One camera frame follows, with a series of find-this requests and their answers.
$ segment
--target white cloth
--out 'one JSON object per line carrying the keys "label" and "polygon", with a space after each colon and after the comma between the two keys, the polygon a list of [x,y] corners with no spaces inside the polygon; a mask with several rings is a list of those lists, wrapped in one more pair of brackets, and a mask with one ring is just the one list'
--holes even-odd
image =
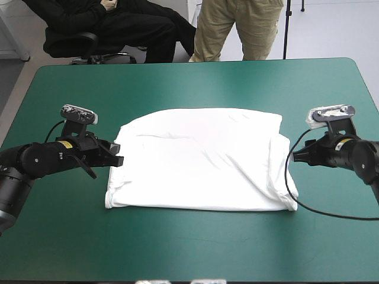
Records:
{"label": "white cloth", "polygon": [[[235,108],[169,109],[124,126],[115,142],[107,208],[296,210],[284,183],[290,141],[278,114]],[[297,196],[288,174],[288,185]]]}

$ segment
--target black stand pole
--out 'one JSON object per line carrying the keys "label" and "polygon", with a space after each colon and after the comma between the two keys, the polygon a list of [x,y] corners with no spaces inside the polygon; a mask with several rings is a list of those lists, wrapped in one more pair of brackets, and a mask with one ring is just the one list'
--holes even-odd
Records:
{"label": "black stand pole", "polygon": [[287,56],[288,25],[290,23],[290,16],[292,16],[291,0],[287,0],[287,10],[285,11],[285,32],[284,32],[283,59],[285,59]]}

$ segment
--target green table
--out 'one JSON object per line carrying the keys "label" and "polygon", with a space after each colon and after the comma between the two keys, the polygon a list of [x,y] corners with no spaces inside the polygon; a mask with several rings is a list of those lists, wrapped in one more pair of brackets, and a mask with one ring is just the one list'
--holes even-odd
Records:
{"label": "green table", "polygon": [[[281,133],[292,142],[307,129],[309,109],[351,104],[358,135],[379,140],[377,109],[350,59],[43,67],[4,148],[43,141],[63,104],[94,110],[99,123],[89,130],[107,140],[121,125],[161,109],[233,107],[281,114]],[[302,163],[290,170],[303,202],[340,214],[379,215],[370,187],[353,172]],[[16,225],[0,238],[0,280],[379,280],[377,222],[303,208],[108,210],[108,169],[95,171],[96,180],[75,169],[36,182]]]}

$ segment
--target standing person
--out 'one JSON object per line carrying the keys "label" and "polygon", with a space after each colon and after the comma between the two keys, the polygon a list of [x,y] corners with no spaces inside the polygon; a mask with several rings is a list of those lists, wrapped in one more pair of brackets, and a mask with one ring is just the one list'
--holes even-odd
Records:
{"label": "standing person", "polygon": [[196,29],[177,12],[147,0],[23,0],[58,33],[90,31],[101,41],[146,46],[145,63],[172,62],[180,41],[191,56]]}
{"label": "standing person", "polygon": [[278,31],[283,0],[203,0],[191,62],[218,61],[236,23],[244,60],[265,60]]}

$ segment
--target yellow label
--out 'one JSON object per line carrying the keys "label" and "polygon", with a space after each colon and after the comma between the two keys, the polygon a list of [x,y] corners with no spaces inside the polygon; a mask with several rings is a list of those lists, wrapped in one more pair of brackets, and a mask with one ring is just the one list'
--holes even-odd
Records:
{"label": "yellow label", "polygon": [[68,141],[58,141],[60,144],[66,147],[66,149],[71,149],[73,146]]}
{"label": "yellow label", "polygon": [[352,140],[351,138],[345,138],[345,139],[342,139],[336,146],[335,150],[336,151],[339,151],[341,150],[342,146],[347,142],[347,141],[350,141]]}

